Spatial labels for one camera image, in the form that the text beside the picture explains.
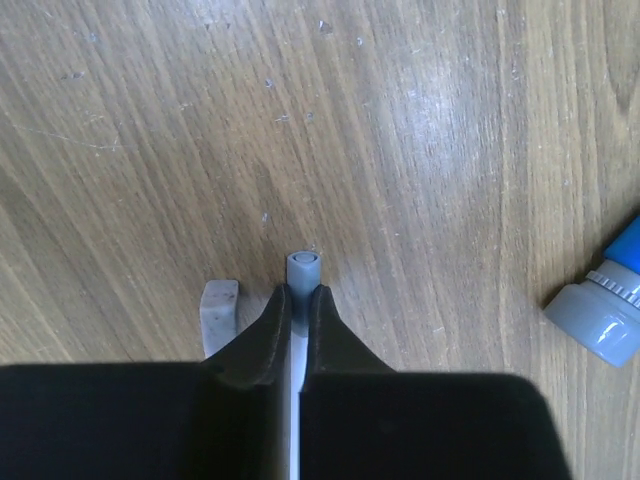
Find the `grey white eraser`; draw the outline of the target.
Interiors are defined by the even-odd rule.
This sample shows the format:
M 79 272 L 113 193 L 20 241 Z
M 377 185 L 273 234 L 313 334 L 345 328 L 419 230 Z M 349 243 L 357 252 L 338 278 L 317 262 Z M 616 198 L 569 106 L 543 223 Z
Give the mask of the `grey white eraser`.
M 205 285 L 199 305 L 203 351 L 215 355 L 237 335 L 237 280 L 211 280 Z

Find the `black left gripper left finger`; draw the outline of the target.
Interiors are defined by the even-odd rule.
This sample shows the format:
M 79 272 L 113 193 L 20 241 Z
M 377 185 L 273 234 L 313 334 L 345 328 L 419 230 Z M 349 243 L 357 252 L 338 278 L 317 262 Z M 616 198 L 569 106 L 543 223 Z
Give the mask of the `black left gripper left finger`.
M 285 479 L 289 289 L 200 362 L 7 365 L 5 479 Z

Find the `grey cap white marker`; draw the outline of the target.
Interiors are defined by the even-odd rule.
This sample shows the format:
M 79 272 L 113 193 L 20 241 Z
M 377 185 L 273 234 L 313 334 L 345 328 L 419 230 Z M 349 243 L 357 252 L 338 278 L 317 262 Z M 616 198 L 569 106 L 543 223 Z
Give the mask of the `grey cap white marker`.
M 287 257 L 286 282 L 292 298 L 290 336 L 290 441 L 289 478 L 300 478 L 300 392 L 308 356 L 309 316 L 312 296 L 321 281 L 321 258 L 311 251 Z

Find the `grey glue stick blue cap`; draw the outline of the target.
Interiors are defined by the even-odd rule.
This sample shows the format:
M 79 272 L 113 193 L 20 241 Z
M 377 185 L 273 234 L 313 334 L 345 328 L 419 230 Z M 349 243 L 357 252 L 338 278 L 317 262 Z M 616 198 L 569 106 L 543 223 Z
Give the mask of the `grey glue stick blue cap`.
M 605 362 L 624 366 L 639 350 L 639 220 L 605 249 L 585 279 L 564 286 L 545 316 Z

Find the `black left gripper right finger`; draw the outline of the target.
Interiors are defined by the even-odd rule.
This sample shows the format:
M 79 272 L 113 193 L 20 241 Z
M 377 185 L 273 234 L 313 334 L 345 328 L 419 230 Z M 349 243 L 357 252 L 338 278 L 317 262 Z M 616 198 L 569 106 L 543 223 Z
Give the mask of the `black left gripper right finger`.
M 303 479 L 568 479 L 547 403 L 511 374 L 397 372 L 313 295 Z

